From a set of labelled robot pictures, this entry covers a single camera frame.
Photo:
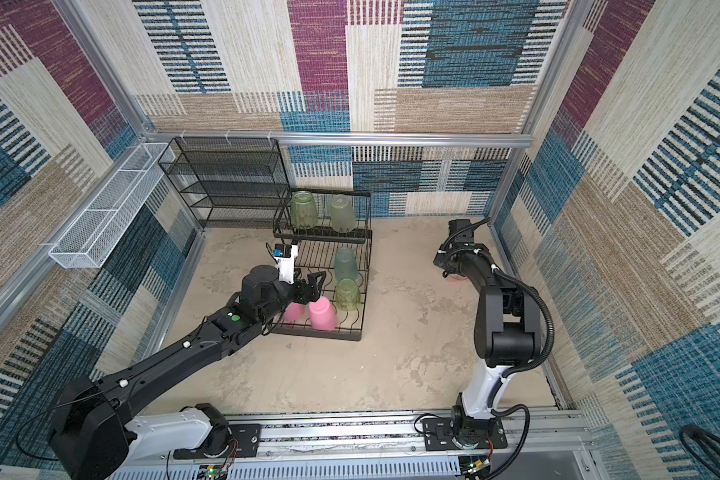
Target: concrete floor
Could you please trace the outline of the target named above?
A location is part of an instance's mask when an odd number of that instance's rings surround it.
[[[360,342],[270,335],[195,373],[150,413],[210,402],[221,412],[439,408],[453,404],[477,361],[478,295],[432,265],[448,234],[443,216],[374,219],[371,282]],[[495,252],[489,230],[477,240]],[[240,289],[252,266],[270,264],[267,230],[209,230],[202,259],[165,345],[192,331]],[[553,406],[541,369],[518,374],[502,404]]]

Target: white wire basket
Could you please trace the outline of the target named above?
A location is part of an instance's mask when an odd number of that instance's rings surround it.
[[[157,159],[173,161],[167,147],[144,143],[135,149],[48,255],[63,268],[101,268],[163,177]]]

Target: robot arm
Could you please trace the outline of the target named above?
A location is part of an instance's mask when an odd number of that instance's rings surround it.
[[[291,253],[290,246],[276,245],[274,256]],[[253,268],[239,293],[172,345],[96,383],[82,376],[66,385],[57,404],[68,405],[55,409],[48,442],[73,480],[104,479],[127,458],[177,448],[214,453],[228,446],[226,420],[207,404],[169,416],[135,417],[197,370],[267,334],[289,303],[317,301],[325,272],[301,280],[293,262],[277,263],[280,271],[269,265]],[[148,436],[153,441],[145,441]]]
[[[476,448],[500,430],[497,417],[502,413],[497,408],[509,380],[516,372],[530,370],[546,360],[554,340],[547,308],[535,289],[502,273],[488,248],[474,242],[474,229],[487,222],[449,222],[449,237],[434,258],[443,276],[466,276],[479,294],[474,348],[480,360],[474,366],[469,386],[451,409],[453,441],[445,442],[460,448]],[[546,339],[540,330],[542,312],[547,322]],[[505,321],[506,315],[515,321]],[[492,441],[496,445],[505,442],[502,438]]]

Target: mounting plate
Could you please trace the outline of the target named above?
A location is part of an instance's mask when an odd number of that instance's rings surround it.
[[[237,440],[238,450],[237,458],[252,458],[259,451],[259,439],[261,437],[262,426],[258,423],[230,424],[232,438]],[[218,458],[225,458],[229,453],[229,449],[225,450]],[[175,460],[194,460],[196,458],[207,458],[200,450],[176,450],[173,453]]]
[[[453,450],[461,448],[454,442],[453,431],[451,430],[451,420],[449,418],[423,418],[422,430],[424,431],[424,446],[428,452],[442,452],[443,450]],[[494,444],[494,449],[506,448],[507,435],[504,432],[504,426],[499,418],[490,420],[490,441]],[[474,449],[490,449],[488,438],[480,440]]]

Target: patterned wall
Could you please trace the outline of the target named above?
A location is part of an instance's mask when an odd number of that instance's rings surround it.
[[[720,0],[596,0],[496,219],[554,314],[552,366],[614,479],[714,478]]]
[[[168,130],[515,133],[566,0],[81,0]],[[370,190],[374,215],[482,214],[507,151],[284,148],[300,187]]]
[[[50,0],[0,0],[0,288],[134,139]]]
[[[51,478],[27,468],[60,468],[22,455],[15,429],[69,380],[98,379],[145,355],[195,235],[163,179],[100,270],[55,266],[22,306],[0,334],[0,478]],[[23,446],[53,456],[47,431],[34,422]]]

